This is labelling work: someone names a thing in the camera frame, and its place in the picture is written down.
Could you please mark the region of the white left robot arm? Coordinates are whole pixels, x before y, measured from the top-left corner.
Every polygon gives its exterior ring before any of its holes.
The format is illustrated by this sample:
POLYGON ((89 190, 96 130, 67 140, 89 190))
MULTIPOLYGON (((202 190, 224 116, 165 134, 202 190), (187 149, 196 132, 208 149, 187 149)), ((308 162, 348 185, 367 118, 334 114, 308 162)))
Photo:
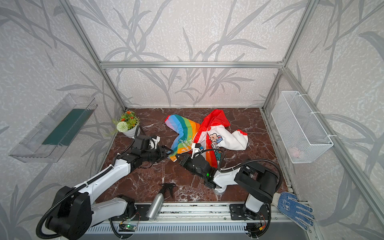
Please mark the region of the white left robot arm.
POLYGON ((173 151, 166 146, 142 151, 137 155, 126 153, 118 155, 115 163, 72 188, 61 188, 51 208, 42 216, 36 234, 41 239, 64 237, 77 240, 89 228, 114 217, 131 219, 137 214, 135 201, 126 196, 95 203, 95 200, 117 181, 126 177, 143 162, 158 163, 173 151))

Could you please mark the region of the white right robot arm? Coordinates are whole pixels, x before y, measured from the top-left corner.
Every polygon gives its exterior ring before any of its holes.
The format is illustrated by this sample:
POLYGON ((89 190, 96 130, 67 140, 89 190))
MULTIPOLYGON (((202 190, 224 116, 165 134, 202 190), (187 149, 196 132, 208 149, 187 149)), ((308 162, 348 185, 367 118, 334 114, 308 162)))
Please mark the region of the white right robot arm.
POLYGON ((212 167, 201 154, 195 156, 183 153, 176 155, 180 165, 191 174, 204 180, 206 187, 217 195, 224 193, 227 186, 238 185, 248 192, 242 210, 238 216, 256 220, 263 206, 270 208, 273 196, 283 182, 283 173, 279 165, 265 160, 248 160, 227 169, 212 167))

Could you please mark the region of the red white rainbow kids jacket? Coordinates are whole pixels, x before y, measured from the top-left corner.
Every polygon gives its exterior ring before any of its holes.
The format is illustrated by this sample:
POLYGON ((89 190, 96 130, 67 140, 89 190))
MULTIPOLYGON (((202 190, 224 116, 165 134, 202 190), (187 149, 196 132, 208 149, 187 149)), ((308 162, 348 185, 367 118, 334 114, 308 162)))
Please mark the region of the red white rainbow kids jacket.
POLYGON ((213 110, 201 124, 179 115, 169 115, 165 124, 178 134, 171 146, 174 153, 169 156, 173 162, 177 160, 176 154, 189 152, 192 144, 200 144, 201 150, 209 149, 203 153, 203 157, 210 166, 216 168, 219 157, 213 149, 244 151, 249 141, 247 133, 241 130, 230 133, 227 130, 230 122, 222 110, 213 110))

